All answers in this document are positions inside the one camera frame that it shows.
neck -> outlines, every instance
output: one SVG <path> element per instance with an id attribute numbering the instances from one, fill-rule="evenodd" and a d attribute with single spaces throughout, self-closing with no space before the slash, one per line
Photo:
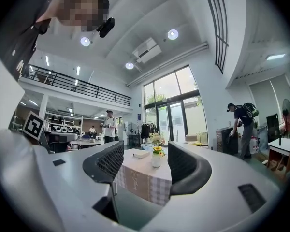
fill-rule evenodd
<path id="1" fill-rule="evenodd" d="M 45 20 L 56 17 L 56 13 L 58 11 L 61 1 L 63 0 L 52 0 L 48 8 L 44 12 L 44 14 L 39 19 L 37 19 L 36 22 L 45 21 Z"/>

dark t-shirt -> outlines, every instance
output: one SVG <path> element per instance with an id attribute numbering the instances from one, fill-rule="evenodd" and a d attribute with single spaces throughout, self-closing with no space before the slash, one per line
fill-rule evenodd
<path id="1" fill-rule="evenodd" d="M 235 106 L 235 111 L 234 111 L 234 118 L 237 119 L 241 119 L 241 121 L 243 122 L 244 127 L 247 127 L 251 124 L 252 119 L 248 117 L 248 115 L 246 114 L 246 111 L 244 109 L 243 106 Z"/>
<path id="2" fill-rule="evenodd" d="M 51 0 L 19 0 L 0 25 L 0 59 L 18 80 L 36 48 L 39 34 L 45 34 L 50 23 L 36 23 Z"/>

flower pot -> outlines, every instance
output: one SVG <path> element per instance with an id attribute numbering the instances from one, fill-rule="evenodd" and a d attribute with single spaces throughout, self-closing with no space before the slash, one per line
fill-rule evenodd
<path id="1" fill-rule="evenodd" d="M 161 166 L 161 158 L 162 155 L 153 154 L 151 158 L 151 164 L 153 165 L 153 167 L 158 168 Z"/>

plaid tablecloth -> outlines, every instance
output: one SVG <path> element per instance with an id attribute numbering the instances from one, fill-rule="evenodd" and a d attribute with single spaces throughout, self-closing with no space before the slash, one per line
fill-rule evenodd
<path id="1" fill-rule="evenodd" d="M 125 150 L 124 162 L 114 182 L 135 195 L 158 205 L 169 200 L 172 185 L 167 155 L 159 168 L 151 165 L 151 155 L 143 159 L 133 156 L 134 149 Z"/>

black metal railing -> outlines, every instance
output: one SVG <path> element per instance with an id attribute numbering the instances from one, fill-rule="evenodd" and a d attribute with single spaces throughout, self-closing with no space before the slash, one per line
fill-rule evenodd
<path id="1" fill-rule="evenodd" d="M 28 65 L 23 71 L 22 77 L 102 100 L 130 106 L 131 97 L 129 96 L 35 65 Z"/>
<path id="2" fill-rule="evenodd" d="M 224 0 L 207 0 L 215 28 L 216 59 L 215 64 L 223 73 L 228 45 L 228 20 Z"/>

